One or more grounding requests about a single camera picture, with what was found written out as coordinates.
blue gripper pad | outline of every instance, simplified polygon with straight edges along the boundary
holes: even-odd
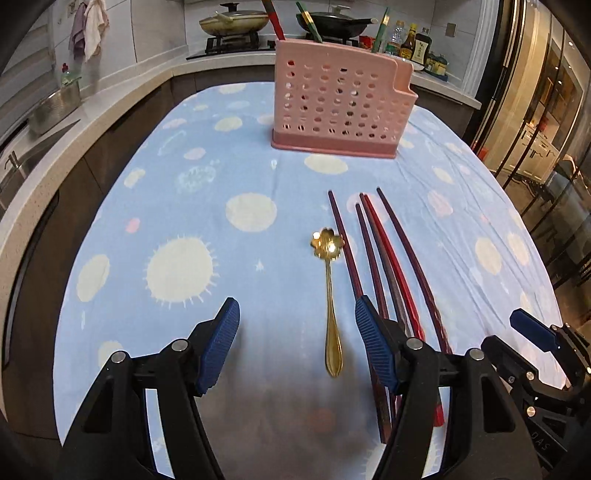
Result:
[[[390,392],[395,392],[398,378],[394,369],[394,356],[376,323],[375,309],[370,308],[367,302],[369,300],[361,297],[355,303],[355,322],[380,383],[388,387]]]
[[[557,349],[556,334],[525,310],[518,309],[509,317],[511,326],[543,352]]]
[[[212,388],[219,378],[228,351],[232,346],[238,324],[240,324],[240,307],[238,302],[228,298],[217,314],[215,329],[201,355],[199,377],[196,387],[200,395]]]

white countertop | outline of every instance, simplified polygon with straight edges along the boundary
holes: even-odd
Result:
[[[4,157],[12,150],[20,157],[53,133],[78,121],[43,157],[0,220],[0,340],[14,278],[35,226],[70,170],[107,129],[143,97],[174,76],[204,70],[275,64],[275,53],[271,51],[225,54],[190,61],[186,60],[186,56],[185,50],[181,56],[140,74],[138,69],[130,69],[127,72],[128,79],[114,85],[111,81],[107,88],[85,98],[77,110],[42,137],[33,137],[26,127],[3,153],[2,164]],[[480,103],[474,98],[428,74],[413,73],[411,84],[475,109],[480,108]],[[109,82],[103,82],[103,85],[109,85]],[[1,371],[0,408],[5,411]]]

perforated plastic basket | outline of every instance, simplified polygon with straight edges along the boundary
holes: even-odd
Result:
[[[285,150],[394,158],[418,98],[413,67],[361,48],[277,43],[271,144]]]

wok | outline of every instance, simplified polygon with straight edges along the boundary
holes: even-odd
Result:
[[[349,9],[343,5],[338,5],[333,8],[332,12],[313,12],[310,13],[316,29],[321,37],[334,37],[334,38],[353,38],[358,37],[363,33],[365,28],[369,24],[378,23],[377,18],[362,18],[356,20],[354,18],[343,15],[340,11],[343,9]],[[297,22],[300,26],[308,30],[308,25],[301,14],[297,14]]]
[[[230,35],[246,35],[251,32],[258,32],[269,23],[269,16],[266,12],[257,10],[238,10],[238,4],[220,4],[220,7],[227,7],[228,11],[218,13],[212,17],[199,21],[203,31],[214,37],[228,37]]]

hole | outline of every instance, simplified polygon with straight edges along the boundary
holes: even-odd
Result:
[[[511,414],[503,405],[501,396],[489,378],[483,377],[482,407],[484,413],[484,431],[487,433],[512,432],[515,425],[511,420]]]

